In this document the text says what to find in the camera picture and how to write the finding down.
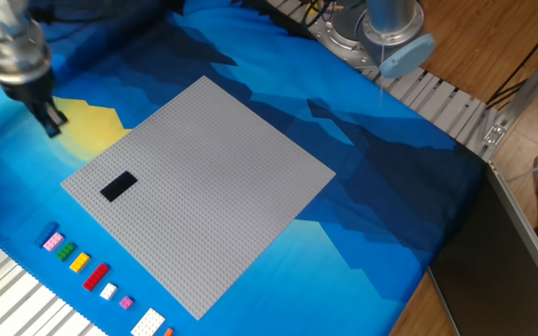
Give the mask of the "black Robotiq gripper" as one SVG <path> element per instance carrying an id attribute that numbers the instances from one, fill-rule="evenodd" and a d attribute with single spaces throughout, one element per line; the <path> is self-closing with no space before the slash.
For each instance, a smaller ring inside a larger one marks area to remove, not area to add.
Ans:
<path id="1" fill-rule="evenodd" d="M 1 83 L 0 86 L 9 98 L 21 101 L 29 108 L 49 138 L 61 133 L 61 127 L 68 122 L 68 119 L 52 99 L 54 74 L 51 69 L 41 77 L 26 83 Z"/>

